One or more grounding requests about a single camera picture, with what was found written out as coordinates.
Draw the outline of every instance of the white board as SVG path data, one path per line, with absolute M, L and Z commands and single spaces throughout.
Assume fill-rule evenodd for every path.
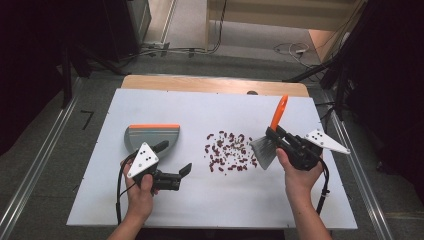
M 129 154 L 124 145 L 125 129 L 137 123 L 178 123 L 179 139 L 169 155 L 160 159 L 158 168 L 177 173 L 192 163 L 192 171 L 182 180 L 179 191 L 161 191 L 154 197 L 154 209 L 146 226 L 295 227 L 284 191 L 284 171 L 278 160 L 266 171 L 248 164 L 247 171 L 211 172 L 209 155 L 205 153 L 205 145 L 212 141 L 207 140 L 211 133 L 244 134 L 246 140 L 263 137 L 279 100 L 275 96 L 118 89 L 67 225 L 116 225 L 119 163 Z M 300 97 L 289 98 L 280 126 L 299 136 L 322 128 L 313 100 Z M 330 229 L 355 229 L 357 225 L 330 151 L 324 151 L 324 161 L 330 170 L 331 193 L 321 217 Z M 315 206 L 323 183 L 321 176 L 313 188 Z M 123 216 L 127 204 L 123 195 Z

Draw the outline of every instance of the aluminum rail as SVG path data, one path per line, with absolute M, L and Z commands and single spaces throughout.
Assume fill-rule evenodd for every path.
M 80 96 L 83 83 L 81 78 L 77 78 L 74 83 L 74 96 L 65 109 L 59 112 L 59 115 L 53 124 L 48 136 L 44 140 L 37 156 L 35 157 L 31 167 L 25 175 L 24 180 L 11 198 L 6 211 L 0 222 L 0 239 L 8 239 L 19 219 L 28 199 L 34 189 L 37 181 L 46 166 L 49 157 L 59 139 L 68 119 L 75 107 Z
M 333 98 L 324 91 L 324 99 L 327 102 L 332 102 Z M 391 240 L 394 239 L 390 231 L 390 227 L 387 224 L 386 218 L 383 211 L 381 210 L 380 204 L 372 190 L 371 184 L 366 176 L 364 169 L 362 168 L 361 162 L 359 161 L 358 155 L 356 154 L 355 148 L 346 130 L 344 122 L 340 122 L 337 119 L 337 115 L 332 112 L 331 120 L 336 128 L 337 134 L 339 135 L 342 145 L 351 150 L 351 154 L 347 155 L 350 168 L 352 169 L 353 176 L 355 177 L 356 183 L 358 184 L 359 191 L 364 200 L 370 219 L 374 225 L 375 232 L 377 233 L 378 239 L 380 240 Z

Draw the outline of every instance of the white triangular marker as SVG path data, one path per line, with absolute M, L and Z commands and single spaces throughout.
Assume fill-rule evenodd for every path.
M 328 148 L 330 150 L 344 153 L 344 154 L 350 154 L 350 150 L 343 147 L 340 143 L 336 142 L 334 139 L 329 137 L 327 134 L 325 134 L 323 131 L 316 129 L 308 134 L 306 134 L 305 139 L 310 141 L 311 143 L 322 147 L 322 148 Z
M 140 149 L 131 165 L 130 171 L 128 171 L 127 177 L 132 178 L 142 171 L 146 170 L 150 166 L 154 165 L 159 161 L 155 152 L 149 147 L 147 143 L 141 144 Z

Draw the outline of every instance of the cable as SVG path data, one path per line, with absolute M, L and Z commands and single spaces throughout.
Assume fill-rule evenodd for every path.
M 222 8 L 222 13 L 221 13 L 221 19 L 220 19 L 220 23 L 219 23 L 219 36 L 218 36 L 218 42 L 214 45 L 214 47 L 212 49 L 208 49 L 206 52 L 204 51 L 203 48 L 169 48 L 169 49 L 159 49 L 159 48 L 149 48 L 148 50 L 145 50 L 135 56 L 143 56 L 143 55 L 149 55 L 152 53 L 156 53 L 156 52 L 175 52 L 175 53 L 196 53 L 196 54 L 213 54 L 215 53 L 218 49 L 219 46 L 221 45 L 221 39 L 222 39 L 222 26 L 223 26 L 223 22 L 224 22 L 224 17 L 225 17 L 225 10 L 227 8 L 227 0 L 225 0 L 224 2 L 224 6 Z
M 132 187 L 134 187 L 136 183 L 133 183 L 131 186 L 129 186 L 127 189 L 125 189 L 125 191 L 121 192 L 121 194 L 119 195 L 119 197 L 122 197 L 122 195 L 124 195 L 124 193 L 128 192 L 128 190 L 130 190 Z
M 320 215 L 320 213 L 321 213 L 322 206 L 324 205 L 325 198 L 330 193 L 330 191 L 328 190 L 328 182 L 330 180 L 330 171 L 328 170 L 327 164 L 325 164 L 324 160 L 320 159 L 320 162 L 321 162 L 322 167 L 323 167 L 325 182 L 324 182 L 324 186 L 322 187 L 321 197 L 319 199 L 317 210 L 316 210 L 318 215 Z
M 131 153 L 127 158 L 124 159 L 124 161 L 122 161 L 121 164 L 121 168 L 119 170 L 119 175 L 118 175 L 118 186 L 117 186 L 117 190 L 116 190 L 116 204 L 115 204 L 115 208 L 116 208 L 116 217 L 118 219 L 118 225 L 121 224 L 122 221 L 122 216 L 121 216 L 121 203 L 120 203 L 120 198 L 121 198 L 121 179 L 122 179 L 122 174 L 124 172 L 124 167 L 125 165 L 127 165 L 128 161 L 131 159 L 134 159 L 135 156 L 137 155 L 138 150 L 136 150 L 135 152 Z

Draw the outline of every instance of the hand broom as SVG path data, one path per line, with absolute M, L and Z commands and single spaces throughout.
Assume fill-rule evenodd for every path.
M 272 118 L 270 128 L 277 131 L 278 123 L 280 122 L 281 116 L 283 116 L 284 110 L 286 109 L 288 95 L 281 97 L 278 103 L 277 109 L 275 110 L 274 117 Z M 256 159 L 261 165 L 262 169 L 266 170 L 271 162 L 276 157 L 277 145 L 269 137 L 265 136 L 250 142 L 253 152 L 255 153 Z

